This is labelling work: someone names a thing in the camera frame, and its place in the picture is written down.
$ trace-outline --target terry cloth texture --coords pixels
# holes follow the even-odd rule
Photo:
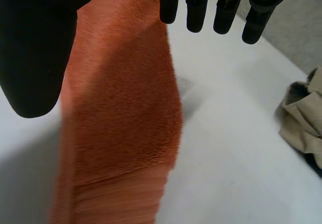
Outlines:
[[[182,114],[158,0],[78,11],[51,224],[154,223]]]

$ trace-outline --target white surface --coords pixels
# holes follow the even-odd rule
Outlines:
[[[322,182],[278,135],[275,110],[286,87],[304,80],[264,39],[242,43],[244,22],[212,30],[185,27],[180,0],[170,43],[188,115],[157,224],[322,223]]]
[[[322,183],[279,137],[274,115],[285,88],[304,74],[266,41],[242,43],[239,19],[220,36],[214,11],[199,34],[186,30],[185,17],[180,0],[169,32],[187,120],[156,223],[321,223]],[[0,114],[0,223],[44,224],[59,106],[23,119],[0,93]]]

